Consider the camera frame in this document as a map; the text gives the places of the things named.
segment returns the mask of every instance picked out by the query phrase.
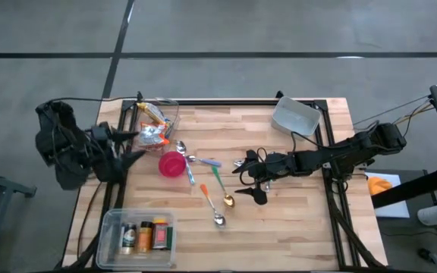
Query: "gold spoon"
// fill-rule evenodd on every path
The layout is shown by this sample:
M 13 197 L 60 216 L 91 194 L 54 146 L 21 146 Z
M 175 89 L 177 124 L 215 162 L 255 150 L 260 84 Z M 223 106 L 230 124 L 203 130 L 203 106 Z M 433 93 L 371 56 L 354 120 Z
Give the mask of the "gold spoon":
M 217 177 L 218 182 L 220 183 L 220 186 L 224 190 L 224 203 L 230 208 L 234 208 L 235 206 L 235 200 L 234 197 L 227 194 L 227 191 L 225 190 L 225 186 L 222 183 L 222 179 L 220 179 L 219 170 L 217 170 L 216 166 L 212 166 L 212 171 L 215 177 Z

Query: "concrete floor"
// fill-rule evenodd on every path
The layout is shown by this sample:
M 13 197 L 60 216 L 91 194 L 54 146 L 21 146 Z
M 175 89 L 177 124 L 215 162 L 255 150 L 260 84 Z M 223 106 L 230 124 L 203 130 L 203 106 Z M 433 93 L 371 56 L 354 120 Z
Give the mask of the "concrete floor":
M 0 52 L 112 52 L 126 0 L 0 0 Z M 123 52 L 437 52 L 437 0 L 139 0 Z M 14 198 L 0 236 L 0 271 L 49 270 L 63 253 L 76 192 L 64 192 L 34 148 L 34 108 L 100 98 L 108 59 L 0 59 L 0 174 L 36 185 Z M 111 96 L 346 97 L 353 121 L 427 95 L 437 58 L 121 60 Z M 80 127 L 99 104 L 72 102 Z M 417 105 L 390 112 L 393 121 Z M 373 168 L 437 169 L 437 116 L 415 118 L 407 147 Z M 386 237 L 396 268 L 429 268 L 409 255 L 435 237 Z

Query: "wooden table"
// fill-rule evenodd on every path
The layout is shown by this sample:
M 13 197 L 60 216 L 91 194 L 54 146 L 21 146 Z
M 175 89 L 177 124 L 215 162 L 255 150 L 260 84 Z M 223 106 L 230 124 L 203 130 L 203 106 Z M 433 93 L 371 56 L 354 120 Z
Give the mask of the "wooden table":
M 335 140 L 354 134 L 346 99 L 326 99 Z M 98 123 L 117 127 L 121 101 L 103 102 Z M 175 139 L 183 140 L 187 153 L 223 162 L 219 169 L 236 207 L 225 208 L 223 193 L 207 165 L 193 164 L 197 184 L 206 184 L 213 202 L 227 218 L 227 228 L 218 231 L 212 211 L 197 185 L 187 176 L 165 179 L 158 160 L 145 155 L 129 171 L 125 208 L 169 209 L 178 218 L 175 266 L 178 271 L 290 271 L 338 269 L 332 226 L 321 171 L 309 177 L 286 177 L 272 183 L 269 202 L 257 205 L 251 196 L 234 193 L 245 188 L 232 174 L 236 158 L 248 149 L 264 147 L 268 152 L 291 151 L 291 138 L 271 128 L 273 106 L 181 106 Z M 324 143 L 327 143 L 323 130 Z M 316 149 L 299 141 L 297 150 Z M 354 176 L 347 191 L 354 230 L 366 247 L 387 264 L 376 215 L 364 177 Z M 80 190 L 64 265 L 76 259 L 77 238 L 90 198 L 99 182 L 89 180 Z M 82 248 L 94 237 L 102 209 L 104 186 L 93 204 L 83 233 Z M 342 234 L 347 254 L 347 239 Z

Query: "white plastic bin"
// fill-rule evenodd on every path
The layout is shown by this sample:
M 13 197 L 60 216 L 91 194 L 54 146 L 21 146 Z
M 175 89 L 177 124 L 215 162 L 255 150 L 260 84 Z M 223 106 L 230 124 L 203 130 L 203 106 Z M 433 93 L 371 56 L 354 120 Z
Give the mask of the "white plastic bin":
M 173 240 L 170 250 L 152 250 L 149 253 L 121 254 L 121 226 L 134 223 L 137 233 L 142 221 L 165 218 L 173 227 Z M 176 248 L 176 218 L 168 210 L 160 209 L 111 209 L 102 221 L 102 230 L 97 248 L 96 264 L 102 269 L 116 271 L 159 270 L 174 264 Z
M 301 102 L 282 97 L 272 113 L 271 126 L 286 134 L 294 131 L 309 137 L 315 133 L 321 115 L 318 110 Z

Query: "spice bottle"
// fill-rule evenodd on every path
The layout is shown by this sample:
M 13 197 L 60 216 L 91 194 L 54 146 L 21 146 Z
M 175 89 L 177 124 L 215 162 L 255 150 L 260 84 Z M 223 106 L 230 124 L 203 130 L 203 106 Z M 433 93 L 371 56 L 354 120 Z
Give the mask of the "spice bottle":
M 134 250 L 136 243 L 136 224 L 124 223 L 121 226 L 121 253 L 129 255 Z
M 166 219 L 155 218 L 152 222 L 155 225 L 155 230 L 152 237 L 153 238 L 152 248 L 166 249 L 166 237 L 167 237 L 166 228 L 168 227 L 168 223 L 166 222 Z
M 152 240 L 152 222 L 143 221 L 140 227 L 140 236 L 137 243 L 137 251 L 139 253 L 147 253 L 151 250 Z

